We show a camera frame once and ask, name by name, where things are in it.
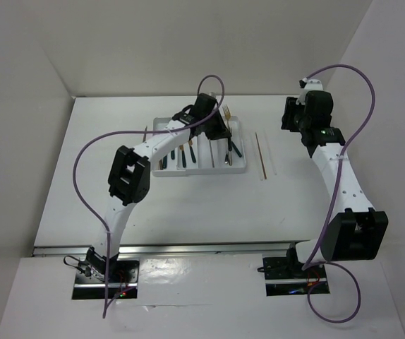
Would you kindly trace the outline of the metal chopstick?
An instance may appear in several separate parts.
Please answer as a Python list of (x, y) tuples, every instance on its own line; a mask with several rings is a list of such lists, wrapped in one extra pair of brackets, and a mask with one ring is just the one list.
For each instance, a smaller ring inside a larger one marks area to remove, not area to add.
[(209, 140), (208, 142), (209, 142), (211, 165), (212, 165), (212, 168), (215, 168), (214, 155), (213, 155), (213, 149), (212, 149), (212, 141)]

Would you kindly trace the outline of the gold fork green handle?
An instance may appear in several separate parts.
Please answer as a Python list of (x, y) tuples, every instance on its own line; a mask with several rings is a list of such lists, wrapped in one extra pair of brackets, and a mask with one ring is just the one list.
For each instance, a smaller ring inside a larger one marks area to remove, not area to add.
[(243, 157), (243, 154), (242, 154), (241, 151), (238, 149), (237, 145), (234, 143), (233, 138), (230, 138), (230, 144), (231, 144), (231, 147), (232, 147), (232, 149), (234, 150), (234, 152), (237, 154), (237, 156), (238, 156), (239, 158), (242, 158), (242, 157)]
[[(230, 127), (230, 118), (231, 118), (231, 113), (229, 111), (229, 108), (227, 105), (223, 106), (223, 113), (224, 113), (224, 117), (226, 119), (226, 126), (228, 128), (229, 131), (231, 131), (231, 127)], [(231, 153), (232, 152), (232, 142), (231, 142), (231, 136), (228, 137), (228, 151)]]

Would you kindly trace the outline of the silver fork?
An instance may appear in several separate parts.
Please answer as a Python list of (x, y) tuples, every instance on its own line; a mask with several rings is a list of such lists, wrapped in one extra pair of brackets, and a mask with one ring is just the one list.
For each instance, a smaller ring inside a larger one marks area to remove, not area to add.
[(225, 163), (226, 165), (232, 166), (232, 163), (231, 163), (231, 152), (230, 152), (229, 150), (226, 151), (226, 153), (225, 153), (225, 156), (224, 156), (224, 163)]

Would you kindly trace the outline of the gold knife green handle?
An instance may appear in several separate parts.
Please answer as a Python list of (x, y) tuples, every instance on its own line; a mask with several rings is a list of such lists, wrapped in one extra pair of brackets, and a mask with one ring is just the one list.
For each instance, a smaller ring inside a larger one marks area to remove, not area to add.
[(180, 155), (181, 155), (182, 168), (186, 168), (187, 167), (186, 153), (185, 153), (185, 149), (184, 149), (183, 145), (179, 146), (179, 151), (180, 151)]
[(194, 149), (193, 149), (193, 141), (192, 140), (188, 141), (188, 147), (189, 147), (189, 151), (190, 151), (190, 154), (191, 154), (191, 160), (192, 160), (193, 163), (196, 164), (197, 159), (196, 159), (195, 152), (194, 152)]

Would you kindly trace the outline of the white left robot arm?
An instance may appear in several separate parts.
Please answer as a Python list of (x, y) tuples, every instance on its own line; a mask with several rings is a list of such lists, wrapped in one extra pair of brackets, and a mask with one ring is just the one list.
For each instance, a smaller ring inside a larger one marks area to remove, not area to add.
[(205, 133), (210, 140), (231, 136), (217, 109), (215, 97), (200, 93), (192, 105), (176, 113), (168, 124), (143, 143), (120, 146), (108, 176), (109, 204), (102, 222), (102, 235), (90, 246), (86, 261), (101, 282), (116, 273), (121, 238), (129, 216), (150, 190), (151, 169), (174, 149)]

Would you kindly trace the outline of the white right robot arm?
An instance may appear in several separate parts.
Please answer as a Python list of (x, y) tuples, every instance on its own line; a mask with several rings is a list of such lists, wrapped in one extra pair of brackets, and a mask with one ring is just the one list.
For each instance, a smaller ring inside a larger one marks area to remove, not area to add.
[(333, 108), (332, 96), (324, 90), (288, 97), (284, 106), (282, 129), (301, 135), (330, 195), (319, 237), (287, 251), (284, 267), (293, 277), (323, 263), (373, 260), (389, 223), (386, 212), (375, 209), (356, 178), (342, 132), (331, 125)]

